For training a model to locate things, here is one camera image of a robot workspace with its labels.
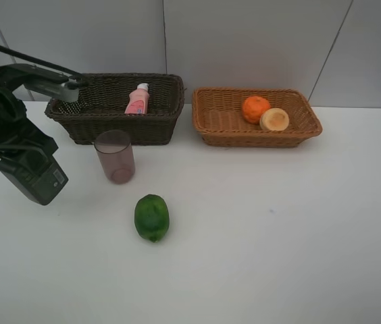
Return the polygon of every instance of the light brown wicker basket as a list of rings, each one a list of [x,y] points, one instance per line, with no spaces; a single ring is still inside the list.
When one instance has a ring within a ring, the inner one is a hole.
[[[264,97],[272,108],[285,110],[289,127],[273,132],[245,121],[241,107],[249,96]],[[296,147],[323,130],[306,98],[289,89],[198,88],[193,93],[193,125],[214,146]]]

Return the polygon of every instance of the bottle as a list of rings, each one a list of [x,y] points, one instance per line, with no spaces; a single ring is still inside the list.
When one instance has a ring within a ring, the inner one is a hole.
[[[135,91],[130,93],[130,101],[124,113],[146,114],[149,97],[149,85],[147,83],[141,83]]]

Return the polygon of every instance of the table surface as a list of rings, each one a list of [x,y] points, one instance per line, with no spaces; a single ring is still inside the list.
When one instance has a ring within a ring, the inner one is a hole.
[[[218,148],[187,105],[116,186],[45,105],[28,116],[70,181],[42,207],[0,173],[0,324],[381,324],[381,109],[315,108],[298,148]],[[149,193],[170,209],[158,244],[133,224]]]

